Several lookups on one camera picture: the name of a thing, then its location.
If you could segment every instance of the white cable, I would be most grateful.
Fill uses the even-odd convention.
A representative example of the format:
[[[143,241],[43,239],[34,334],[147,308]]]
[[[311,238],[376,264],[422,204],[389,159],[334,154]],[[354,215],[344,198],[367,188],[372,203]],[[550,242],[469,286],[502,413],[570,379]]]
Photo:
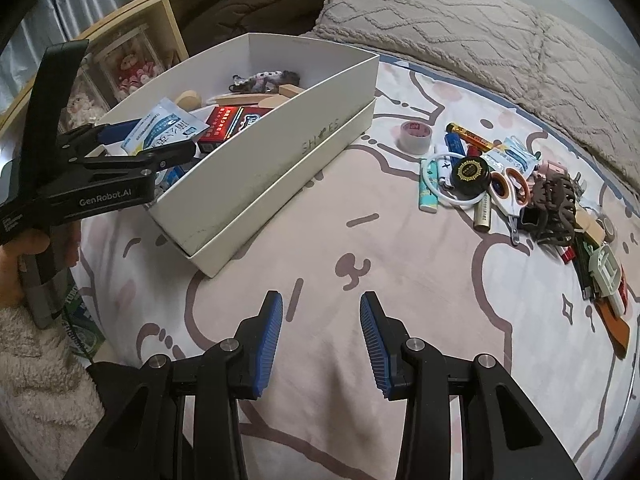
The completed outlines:
[[[465,155],[460,155],[459,153],[453,153],[453,152],[445,152],[445,153],[434,153],[433,155],[427,156],[424,159],[424,171],[428,170],[429,165],[436,160],[437,158],[440,158],[441,156],[452,156],[454,158],[464,158]],[[426,175],[424,173],[424,171],[422,172],[422,178],[424,179],[424,183],[427,185],[427,187],[429,188],[429,190],[438,197],[438,199],[441,202],[448,202],[451,205],[457,205],[460,207],[471,207],[475,204],[477,204],[478,202],[480,202],[484,196],[486,195],[486,191],[483,191],[481,194],[479,194],[478,196],[476,196],[475,198],[472,198],[471,200],[457,200],[455,198],[449,198],[448,196],[442,194],[438,189],[436,189],[436,187],[431,183],[431,181],[428,178],[428,175]]]

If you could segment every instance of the stuffed animal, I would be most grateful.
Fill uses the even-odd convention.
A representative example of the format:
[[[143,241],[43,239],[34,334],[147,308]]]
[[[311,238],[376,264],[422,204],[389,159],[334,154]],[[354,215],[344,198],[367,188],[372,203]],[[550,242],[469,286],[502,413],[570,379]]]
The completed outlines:
[[[247,79],[235,75],[234,83],[229,87],[229,91],[241,94],[277,94],[280,85],[287,84],[298,86],[300,76],[289,70],[260,72]]]
[[[118,99],[122,101],[127,95],[133,94],[138,88],[144,86],[161,73],[162,69],[153,61],[145,63],[138,59],[137,54],[127,54],[120,62]]]
[[[95,104],[85,92],[79,91],[69,98],[66,112],[69,116],[68,127],[73,130],[83,124],[97,123],[107,110]]]

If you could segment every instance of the bed sheet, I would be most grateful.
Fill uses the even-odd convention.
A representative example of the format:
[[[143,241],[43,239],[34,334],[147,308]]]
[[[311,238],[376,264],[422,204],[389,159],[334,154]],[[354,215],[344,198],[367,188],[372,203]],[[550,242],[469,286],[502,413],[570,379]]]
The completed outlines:
[[[383,56],[376,97],[372,127],[213,279],[142,207],[85,220],[74,276],[88,308],[119,357],[139,366],[156,353],[200,354],[255,315],[267,290],[280,291],[285,320],[270,385],[257,402],[240,402],[252,479],[395,476],[405,403],[387,402],[376,389],[358,317],[365,290],[444,354],[494,355],[583,477],[603,478],[638,411],[630,390],[640,319],[637,200],[557,132],[466,82]],[[615,357],[574,267],[525,234],[514,248],[495,208],[487,234],[474,231],[472,211],[418,210],[418,160],[397,144],[404,120],[426,121],[435,139],[451,121],[489,140],[517,136],[532,152],[581,172],[586,199],[601,204],[618,230],[614,249],[630,299],[626,358]],[[457,479],[456,398],[451,405]]]

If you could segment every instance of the orange leather tag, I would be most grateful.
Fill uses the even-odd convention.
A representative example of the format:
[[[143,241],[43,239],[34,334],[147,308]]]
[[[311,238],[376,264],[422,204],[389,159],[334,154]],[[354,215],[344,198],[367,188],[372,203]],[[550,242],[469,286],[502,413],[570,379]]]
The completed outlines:
[[[613,343],[613,350],[621,359],[626,355],[629,346],[629,325],[621,317],[616,317],[607,298],[599,298],[595,301],[596,309],[607,327],[609,338]]]

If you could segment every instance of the curtain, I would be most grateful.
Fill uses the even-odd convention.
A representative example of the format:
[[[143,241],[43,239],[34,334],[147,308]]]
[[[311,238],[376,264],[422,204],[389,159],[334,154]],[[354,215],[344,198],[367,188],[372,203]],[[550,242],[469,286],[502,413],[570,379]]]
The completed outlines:
[[[38,0],[0,54],[0,112],[33,77],[45,49],[72,40],[133,0]]]

